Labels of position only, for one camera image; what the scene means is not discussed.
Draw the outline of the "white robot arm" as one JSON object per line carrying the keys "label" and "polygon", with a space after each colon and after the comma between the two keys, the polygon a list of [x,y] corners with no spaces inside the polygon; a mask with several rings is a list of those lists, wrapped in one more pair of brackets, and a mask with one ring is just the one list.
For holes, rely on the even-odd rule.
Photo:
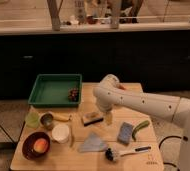
{"label": "white robot arm", "polygon": [[170,121],[183,129],[178,171],[190,171],[190,99],[152,93],[134,92],[119,88],[120,81],[106,75],[93,89],[96,105],[102,112],[120,105],[147,115]]}

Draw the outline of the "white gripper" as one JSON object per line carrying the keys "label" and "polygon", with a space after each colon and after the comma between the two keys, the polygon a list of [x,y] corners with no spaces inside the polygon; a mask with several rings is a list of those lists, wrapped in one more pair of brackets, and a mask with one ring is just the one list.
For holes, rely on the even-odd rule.
{"label": "white gripper", "polygon": [[103,112],[106,113],[105,114],[105,122],[107,125],[111,125],[112,124],[112,113],[110,112],[113,108],[113,103],[110,101],[105,101],[105,100],[101,100],[101,99],[97,99],[96,100],[96,106],[98,107],[98,109]]}

